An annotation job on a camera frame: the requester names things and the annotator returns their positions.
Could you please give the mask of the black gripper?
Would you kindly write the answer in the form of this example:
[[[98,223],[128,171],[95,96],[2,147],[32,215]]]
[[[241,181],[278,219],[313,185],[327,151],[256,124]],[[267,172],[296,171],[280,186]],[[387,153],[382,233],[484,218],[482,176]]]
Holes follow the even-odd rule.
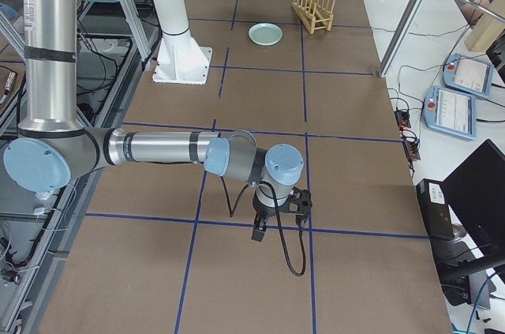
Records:
[[[262,241],[266,232],[267,221],[270,217],[280,220],[279,204],[276,199],[267,199],[267,204],[262,202],[258,196],[254,196],[252,206],[256,211],[252,236],[253,241]]]

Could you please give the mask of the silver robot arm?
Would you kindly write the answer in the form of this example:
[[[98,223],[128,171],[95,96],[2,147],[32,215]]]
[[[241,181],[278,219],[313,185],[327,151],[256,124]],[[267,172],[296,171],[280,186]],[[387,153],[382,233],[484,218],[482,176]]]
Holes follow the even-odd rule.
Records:
[[[244,130],[139,133],[87,128],[77,121],[79,1],[24,0],[28,106],[18,138],[3,155],[11,179],[32,192],[46,192],[106,166],[194,163],[255,189],[254,240],[263,238],[269,218],[282,213],[303,227],[312,204],[309,193],[297,188],[304,161],[291,145],[262,149]]]

